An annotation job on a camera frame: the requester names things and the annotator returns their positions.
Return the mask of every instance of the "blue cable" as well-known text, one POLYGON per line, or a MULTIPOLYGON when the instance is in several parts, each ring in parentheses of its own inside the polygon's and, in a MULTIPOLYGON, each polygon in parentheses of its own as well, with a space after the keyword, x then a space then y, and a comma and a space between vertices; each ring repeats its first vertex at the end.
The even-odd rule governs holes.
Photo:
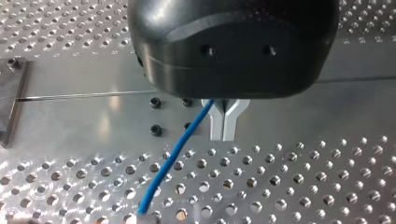
POLYGON ((139 209, 137 210, 137 214, 143 215, 143 214, 147 213, 147 211, 149 210, 149 206, 152 201, 152 198, 154 197, 154 193, 157 190, 158 186, 161 185, 161 182, 163 182, 163 179, 165 178, 166 174, 168 174, 169 170, 172 168, 172 165, 175 163, 175 161, 178 157, 178 154, 180 154, 181 149, 183 149, 186 142, 189 140, 189 138, 195 132, 198 125, 205 118, 206 114, 209 112, 210 108, 212 107, 212 105, 214 103, 215 103, 214 100, 209 100, 207 102, 206 106, 201 111, 201 113, 196 117, 196 119, 192 122, 192 124, 189 126, 189 128, 183 133, 181 138, 178 140, 171 155, 165 161, 165 163, 163 164, 163 167, 160 169, 158 174, 155 175, 154 179, 149 184, 148 190, 146 191, 145 196, 143 197, 142 201, 140 202, 139 209))

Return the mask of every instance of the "perforated metal plate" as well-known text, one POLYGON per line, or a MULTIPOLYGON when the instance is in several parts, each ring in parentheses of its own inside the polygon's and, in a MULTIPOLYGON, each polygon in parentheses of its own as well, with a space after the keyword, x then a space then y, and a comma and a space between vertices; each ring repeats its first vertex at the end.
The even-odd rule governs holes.
MULTIPOLYGON (((318 84, 253 101, 230 144, 208 141, 206 118, 150 213, 162 223, 391 223, 394 85, 318 84)), ((1 151, 1 216, 122 222, 200 110, 162 94, 23 104, 12 149, 1 151), (163 107, 152 109, 151 97, 163 107), (161 137, 149 133, 153 124, 161 137)))
MULTIPOLYGON (((0 222, 134 223, 149 181, 201 110, 155 93, 142 76, 126 5, 0 3, 0 56, 32 61, 28 102, 12 145, 0 149, 0 222), (151 97, 161 109, 149 106, 151 97), (154 124, 161 137, 149 133, 154 124)), ((340 8, 319 83, 289 99, 253 101, 234 143, 209 142, 206 119, 150 213, 162 223, 395 221, 396 82, 352 79, 394 77, 395 3, 340 8)))

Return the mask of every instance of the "screw hole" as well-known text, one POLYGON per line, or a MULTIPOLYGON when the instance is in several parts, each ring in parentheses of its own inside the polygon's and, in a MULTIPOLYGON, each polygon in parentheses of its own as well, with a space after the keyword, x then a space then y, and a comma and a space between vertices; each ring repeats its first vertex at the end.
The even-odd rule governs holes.
POLYGON ((262 53, 267 56, 267 57, 273 57, 276 56, 276 50, 273 46, 271 45, 266 45, 262 48, 262 53))
POLYGON ((214 55, 214 50, 209 45, 201 46, 201 53, 206 57, 212 57, 214 55))

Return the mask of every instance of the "perforated aluminum table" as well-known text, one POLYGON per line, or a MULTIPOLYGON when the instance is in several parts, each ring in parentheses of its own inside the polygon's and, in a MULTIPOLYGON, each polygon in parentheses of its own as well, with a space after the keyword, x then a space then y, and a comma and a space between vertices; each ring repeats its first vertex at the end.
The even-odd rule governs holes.
MULTIPOLYGON (((134 223, 149 181, 201 110, 149 85, 127 7, 0 3, 1 58, 31 62, 11 143, 0 149, 0 223, 134 223), (150 134, 154 124, 162 136, 150 134)), ((340 9, 311 89, 252 101, 232 143, 210 142, 205 119, 157 190, 149 212, 161 223, 396 221, 396 5, 340 9)))

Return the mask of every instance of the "metal bracket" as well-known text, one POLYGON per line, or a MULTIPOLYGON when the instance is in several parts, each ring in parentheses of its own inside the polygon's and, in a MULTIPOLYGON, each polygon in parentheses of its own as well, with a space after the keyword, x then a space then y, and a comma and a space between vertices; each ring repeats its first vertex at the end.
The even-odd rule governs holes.
POLYGON ((0 144, 3 147, 7 146, 15 126, 26 70, 25 59, 0 60, 0 144))
POLYGON ((248 108, 250 100, 236 100, 228 109, 214 103, 209 110, 210 115, 210 140, 232 142, 235 139, 236 122, 239 116, 248 108))

